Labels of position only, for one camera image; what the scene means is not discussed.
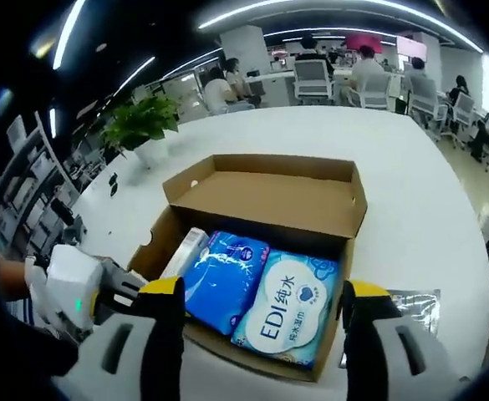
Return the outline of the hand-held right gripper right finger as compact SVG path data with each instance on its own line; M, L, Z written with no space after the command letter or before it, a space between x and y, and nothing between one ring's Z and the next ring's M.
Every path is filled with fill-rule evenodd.
M341 304L348 400L454 400L473 384L384 288L346 280Z

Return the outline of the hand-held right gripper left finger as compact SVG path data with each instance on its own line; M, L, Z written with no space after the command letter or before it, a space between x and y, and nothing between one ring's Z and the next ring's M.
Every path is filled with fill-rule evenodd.
M67 400L179 400L184 280L148 282L125 314L109 317L79 346L53 383Z

